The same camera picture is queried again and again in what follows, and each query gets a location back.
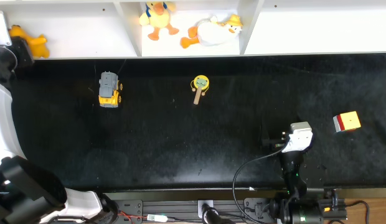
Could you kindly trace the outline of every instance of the yellow cube face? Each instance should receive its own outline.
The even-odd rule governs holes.
[[[359,117],[356,111],[340,114],[345,130],[360,128]]]

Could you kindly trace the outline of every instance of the yellow toy drum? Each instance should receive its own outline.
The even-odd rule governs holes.
[[[198,75],[191,81],[192,91],[196,91],[193,103],[199,104],[200,95],[204,96],[210,88],[210,80],[205,75]]]

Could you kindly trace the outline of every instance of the wooden floor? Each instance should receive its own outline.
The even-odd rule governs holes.
[[[346,199],[346,204],[356,202],[361,199]],[[370,224],[386,224],[386,198],[367,198],[363,199],[370,207]],[[343,220],[345,224],[365,224],[366,207],[358,204],[348,207],[348,220]]]

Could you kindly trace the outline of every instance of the duck's beak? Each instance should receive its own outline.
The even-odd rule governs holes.
[[[155,13],[157,15],[163,15],[164,14],[164,6],[159,2],[159,3],[156,3],[153,7]]]

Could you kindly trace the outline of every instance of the wooden handle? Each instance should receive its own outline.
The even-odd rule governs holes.
[[[199,88],[197,89],[197,91],[195,92],[195,97],[194,97],[194,101],[193,101],[193,103],[194,103],[195,105],[198,105],[198,104],[199,104],[200,95],[201,95],[201,87],[199,87]]]

